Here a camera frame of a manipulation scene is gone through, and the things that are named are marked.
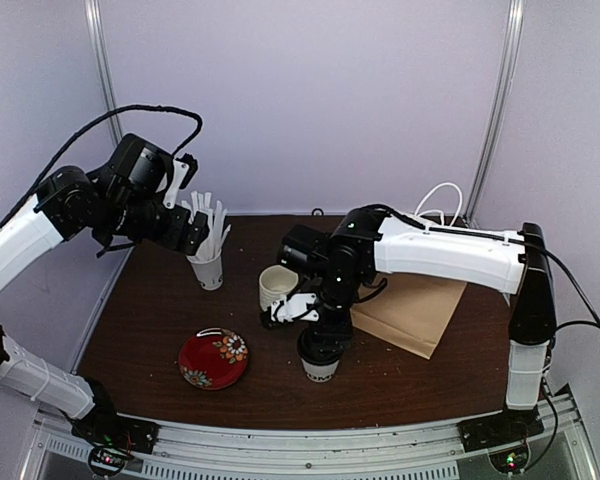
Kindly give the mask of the black plastic cup lid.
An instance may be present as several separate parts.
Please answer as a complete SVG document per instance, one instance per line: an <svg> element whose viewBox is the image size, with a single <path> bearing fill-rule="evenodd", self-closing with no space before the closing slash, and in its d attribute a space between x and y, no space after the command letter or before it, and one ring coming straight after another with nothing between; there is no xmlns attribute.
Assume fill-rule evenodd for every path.
<svg viewBox="0 0 600 480"><path fill-rule="evenodd" d="M301 332L296 344L300 358L312 365L325 366L339 361L344 355L343 350L319 345L310 338L307 330Z"/></svg>

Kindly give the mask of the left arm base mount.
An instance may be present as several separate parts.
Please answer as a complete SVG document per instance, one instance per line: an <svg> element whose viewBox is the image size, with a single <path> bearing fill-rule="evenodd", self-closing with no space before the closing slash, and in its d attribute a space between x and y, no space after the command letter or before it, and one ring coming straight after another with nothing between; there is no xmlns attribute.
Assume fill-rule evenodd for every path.
<svg viewBox="0 0 600 480"><path fill-rule="evenodd" d="M83 419L71 419L70 423L74 436L123 453L151 454L160 430L155 422L118 414L89 414Z"/></svg>

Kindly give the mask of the white paper coffee cup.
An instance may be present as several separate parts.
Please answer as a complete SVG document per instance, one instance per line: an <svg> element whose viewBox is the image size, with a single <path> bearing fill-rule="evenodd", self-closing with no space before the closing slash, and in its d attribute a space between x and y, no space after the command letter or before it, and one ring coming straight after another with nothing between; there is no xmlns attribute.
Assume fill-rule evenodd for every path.
<svg viewBox="0 0 600 480"><path fill-rule="evenodd" d="M336 374L341 357L336 356L322 361L302 358L302 366L306 377L315 383L330 381Z"/></svg>

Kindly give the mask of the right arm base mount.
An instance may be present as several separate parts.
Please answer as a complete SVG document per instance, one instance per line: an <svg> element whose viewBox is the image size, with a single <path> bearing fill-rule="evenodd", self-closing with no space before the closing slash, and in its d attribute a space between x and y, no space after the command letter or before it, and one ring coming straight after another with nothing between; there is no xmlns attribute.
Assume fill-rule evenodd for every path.
<svg viewBox="0 0 600 480"><path fill-rule="evenodd" d="M544 432L538 407L531 410L505 407L498 413L463 420L457 427L465 452L499 447Z"/></svg>

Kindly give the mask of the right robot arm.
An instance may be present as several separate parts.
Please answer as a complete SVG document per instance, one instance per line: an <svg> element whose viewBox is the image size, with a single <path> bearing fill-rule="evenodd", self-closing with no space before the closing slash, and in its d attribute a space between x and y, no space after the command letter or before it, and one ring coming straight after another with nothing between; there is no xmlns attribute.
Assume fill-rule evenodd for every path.
<svg viewBox="0 0 600 480"><path fill-rule="evenodd" d="M531 424L549 345L557 330L553 279L542 229L481 231L441 226L384 204L349 211L332 232L294 226L278 262L317 280L311 293L292 291L266 312L276 323L308 322L298 340L303 361L334 367L353 335L351 308L360 287L380 293L379 274L416 274L460 281L516 298L508 326L504 411L493 419L499 440L515 440Z"/></svg>

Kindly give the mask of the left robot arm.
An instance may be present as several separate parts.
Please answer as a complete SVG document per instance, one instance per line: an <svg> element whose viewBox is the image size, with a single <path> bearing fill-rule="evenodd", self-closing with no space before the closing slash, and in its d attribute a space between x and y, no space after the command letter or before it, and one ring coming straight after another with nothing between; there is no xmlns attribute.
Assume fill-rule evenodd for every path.
<svg viewBox="0 0 600 480"><path fill-rule="evenodd" d="M207 217L178 205L177 197L198 170L190 154L169 153L125 135L111 157L86 171L63 166L51 173L0 227L0 294L25 272L60 263L86 234L102 253L143 241L194 255L209 233ZM53 406L103 444L124 433L122 419L101 384L63 370L30 353L0 324L0 386Z"/></svg>

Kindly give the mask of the brown paper bag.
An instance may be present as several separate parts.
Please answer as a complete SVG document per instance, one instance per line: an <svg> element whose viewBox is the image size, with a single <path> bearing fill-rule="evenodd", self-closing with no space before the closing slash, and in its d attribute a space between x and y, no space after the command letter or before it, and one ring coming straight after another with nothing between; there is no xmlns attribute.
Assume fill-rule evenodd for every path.
<svg viewBox="0 0 600 480"><path fill-rule="evenodd" d="M467 287L438 277L393 274L376 298L352 309L357 329L426 360L439 345Z"/></svg>

